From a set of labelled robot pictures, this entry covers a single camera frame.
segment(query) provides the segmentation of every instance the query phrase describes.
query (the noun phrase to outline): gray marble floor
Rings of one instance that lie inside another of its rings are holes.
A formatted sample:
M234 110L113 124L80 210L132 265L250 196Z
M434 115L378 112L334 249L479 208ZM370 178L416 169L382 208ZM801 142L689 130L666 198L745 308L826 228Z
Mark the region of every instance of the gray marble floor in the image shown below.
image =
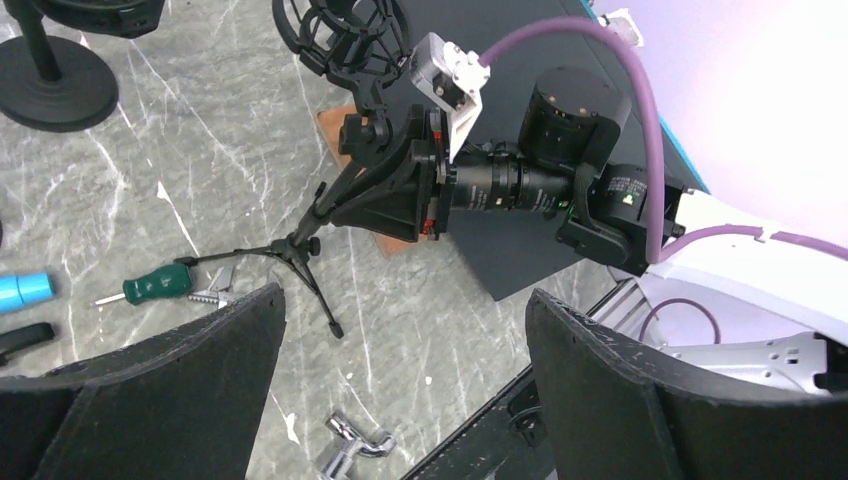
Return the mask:
M336 174L312 119L350 97L294 61L268 3L169 0L152 35L85 35L121 86L118 111L87 132L35 132L0 117L0 272L46 270L59 289L49 303L4 315L0 328L60 329L58 341L0 374L37 375L208 312L184 300L87 304L175 256L285 235L318 182ZM15 33L0 13L0 40ZM333 441L323 420L334 407L398 437L389 458L358 461L359 478L398 478L527 365L530 290L494 303L449 240L387 259L368 232L330 227L321 236L313 268L344 341L284 267L250 258L236 268L239 291L275 269L289 307L248 478L314 478ZM539 286L586 309L612 281L582 262Z

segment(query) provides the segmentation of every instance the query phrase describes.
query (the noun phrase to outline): blue cylinder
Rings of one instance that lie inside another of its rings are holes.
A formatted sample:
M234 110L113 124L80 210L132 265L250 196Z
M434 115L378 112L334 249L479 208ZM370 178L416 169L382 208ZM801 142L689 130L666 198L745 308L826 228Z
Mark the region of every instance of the blue cylinder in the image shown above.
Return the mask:
M53 298L46 273L0 277L0 313L11 312Z

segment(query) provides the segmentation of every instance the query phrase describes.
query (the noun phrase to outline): blue edge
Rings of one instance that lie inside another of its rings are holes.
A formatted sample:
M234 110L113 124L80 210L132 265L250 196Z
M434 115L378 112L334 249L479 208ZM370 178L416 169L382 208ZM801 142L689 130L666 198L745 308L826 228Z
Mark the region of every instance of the blue edge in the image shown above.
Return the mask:
M589 6L589 3L586 0L580 0L580 2L583 4L583 8L586 9L586 13L589 14L589 17L591 17L592 20L598 21L598 17L597 15L595 15L595 12L592 10L592 7ZM705 193L710 193L709 189L707 188L707 184L704 183L704 179L701 178L701 175L695 169L695 165L692 164L692 160L690 160L689 156L686 155L686 151L683 150L683 146L680 145L680 142L677 140L677 137L674 136L674 133L672 133L671 129L668 128L668 124L665 123L665 119L663 119L662 116L660 116L660 126L662 126L663 132L668 136L668 139L671 140L671 144L674 145L675 149L677 149L677 153L680 155L680 158L683 159L683 163L685 163L689 171L692 172L692 176L695 177L695 180L697 180L698 183L701 184L701 189Z

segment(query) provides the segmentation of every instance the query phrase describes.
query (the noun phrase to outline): lavender wall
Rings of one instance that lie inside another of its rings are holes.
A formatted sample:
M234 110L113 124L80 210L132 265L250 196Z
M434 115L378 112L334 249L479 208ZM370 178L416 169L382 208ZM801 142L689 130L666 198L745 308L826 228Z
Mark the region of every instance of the lavender wall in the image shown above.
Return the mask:
M848 2L596 0L627 7L660 113L710 192L848 245Z

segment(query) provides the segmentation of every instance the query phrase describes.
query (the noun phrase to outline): screwdriver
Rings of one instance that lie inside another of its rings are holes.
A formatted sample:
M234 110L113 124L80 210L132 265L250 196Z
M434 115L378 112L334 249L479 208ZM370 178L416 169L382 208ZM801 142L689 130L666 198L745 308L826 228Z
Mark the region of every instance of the screwdriver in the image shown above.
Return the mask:
M100 299L91 304L101 307L107 303L126 300L132 305L139 305L148 300L162 298L177 298L188 295L194 289L191 271L186 265L172 263L159 267L147 275L125 280L122 285L123 293Z

